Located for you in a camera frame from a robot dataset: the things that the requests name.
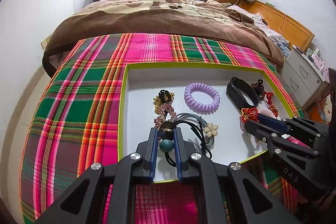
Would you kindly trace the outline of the grey bedside cabinet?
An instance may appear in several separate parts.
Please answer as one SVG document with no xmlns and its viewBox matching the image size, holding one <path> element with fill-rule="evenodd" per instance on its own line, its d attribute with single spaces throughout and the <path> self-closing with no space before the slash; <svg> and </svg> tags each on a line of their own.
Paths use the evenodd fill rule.
<svg viewBox="0 0 336 224">
<path fill-rule="evenodd" d="M 289 56 L 285 58 L 281 77 L 302 110 L 310 108 L 330 92 L 330 85 L 323 74 L 297 46 L 292 46 Z"/>
</svg>

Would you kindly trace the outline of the red floral bag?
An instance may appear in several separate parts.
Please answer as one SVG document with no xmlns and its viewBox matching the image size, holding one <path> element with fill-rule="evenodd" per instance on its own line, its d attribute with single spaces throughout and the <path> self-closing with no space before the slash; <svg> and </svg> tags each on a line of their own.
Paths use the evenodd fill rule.
<svg viewBox="0 0 336 224">
<path fill-rule="evenodd" d="M 325 124 L 329 124 L 332 116 L 332 104 L 330 94 L 319 102 L 319 113 Z"/>
</svg>

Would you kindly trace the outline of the black wristband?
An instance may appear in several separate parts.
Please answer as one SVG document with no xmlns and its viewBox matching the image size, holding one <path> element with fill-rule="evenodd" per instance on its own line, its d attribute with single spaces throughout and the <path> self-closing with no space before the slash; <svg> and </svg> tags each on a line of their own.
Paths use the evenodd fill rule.
<svg viewBox="0 0 336 224">
<path fill-rule="evenodd" d="M 232 77 L 228 83 L 227 96 L 239 110 L 256 108 L 260 103 L 260 99 L 252 87 L 237 77 Z"/>
</svg>

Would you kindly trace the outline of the brown beige blanket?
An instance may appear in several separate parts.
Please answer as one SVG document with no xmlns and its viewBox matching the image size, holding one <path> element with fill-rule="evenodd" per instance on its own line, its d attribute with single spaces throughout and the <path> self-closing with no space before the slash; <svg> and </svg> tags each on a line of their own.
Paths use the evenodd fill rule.
<svg viewBox="0 0 336 224">
<path fill-rule="evenodd" d="M 102 0 L 64 20 L 47 43 L 42 65 L 52 77 L 81 39 L 122 33 L 196 36 L 262 53 L 280 69 L 284 54 L 251 16 L 217 1 Z"/>
</svg>

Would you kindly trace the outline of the wooden headboard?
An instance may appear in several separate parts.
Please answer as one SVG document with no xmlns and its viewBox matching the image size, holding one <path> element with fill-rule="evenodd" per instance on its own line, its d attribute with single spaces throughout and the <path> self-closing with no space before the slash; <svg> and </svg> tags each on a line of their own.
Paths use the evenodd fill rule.
<svg viewBox="0 0 336 224">
<path fill-rule="evenodd" d="M 305 52 L 314 38 L 314 34 L 300 22 L 266 3 L 240 0 L 238 6 L 251 14 L 260 15 L 270 29 L 288 40 L 290 47 L 295 45 Z"/>
</svg>

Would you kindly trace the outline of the black hair tie teal bead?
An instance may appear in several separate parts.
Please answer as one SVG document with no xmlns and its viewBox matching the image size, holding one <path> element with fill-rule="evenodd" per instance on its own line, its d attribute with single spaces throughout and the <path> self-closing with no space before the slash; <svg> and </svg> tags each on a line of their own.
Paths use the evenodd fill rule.
<svg viewBox="0 0 336 224">
<path fill-rule="evenodd" d="M 187 115 L 180 116 L 174 122 L 165 121 L 163 122 L 159 129 L 159 149 L 164 153 L 167 163 L 173 167 L 177 167 L 176 162 L 171 158 L 170 152 L 174 149 L 174 133 L 173 130 L 177 128 L 177 125 L 187 124 L 190 126 L 191 131 L 195 136 L 200 140 L 201 154 L 209 155 L 209 158 L 212 158 L 212 153 L 210 148 L 214 144 L 214 136 L 206 136 L 204 129 L 208 123 L 201 117 L 197 115 Z"/>
</svg>

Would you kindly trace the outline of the plaid pink green cloth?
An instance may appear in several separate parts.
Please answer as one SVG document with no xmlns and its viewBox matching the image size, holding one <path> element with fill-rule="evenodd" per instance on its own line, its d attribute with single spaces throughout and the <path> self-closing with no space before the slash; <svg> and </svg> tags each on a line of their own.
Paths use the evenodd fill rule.
<svg viewBox="0 0 336 224">
<path fill-rule="evenodd" d="M 30 125 L 21 171 L 24 223 L 33 223 L 93 162 L 117 162 L 122 78 L 132 63 L 197 62 L 264 71 L 290 115 L 303 111 L 270 62 L 227 42 L 168 34 L 103 35 L 77 42 Z"/>
</svg>

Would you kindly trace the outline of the yellow-green shallow box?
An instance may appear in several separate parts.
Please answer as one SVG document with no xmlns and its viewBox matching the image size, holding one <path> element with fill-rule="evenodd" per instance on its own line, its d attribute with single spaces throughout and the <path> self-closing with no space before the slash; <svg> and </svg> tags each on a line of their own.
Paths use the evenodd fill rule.
<svg viewBox="0 0 336 224">
<path fill-rule="evenodd" d="M 233 65 L 202 65 L 200 63 L 141 63 L 125 67 L 122 79 L 118 114 L 118 158 L 134 152 L 138 143 L 147 140 L 154 127 L 153 99 L 161 90 L 174 93 L 172 104 L 177 114 L 188 118 L 201 116 L 218 125 L 218 135 L 210 148 L 212 160 L 220 164 L 233 161 L 243 163 L 266 151 L 266 145 L 243 129 L 241 114 L 227 95 L 227 85 L 232 77 L 247 83 L 261 79 L 266 91 L 273 93 L 272 101 L 280 118 L 291 118 L 291 103 L 282 94 L 275 80 L 261 69 Z M 220 96 L 215 111 L 201 114 L 187 106 L 184 93 L 191 83 L 204 83 L 213 87 Z"/>
</svg>

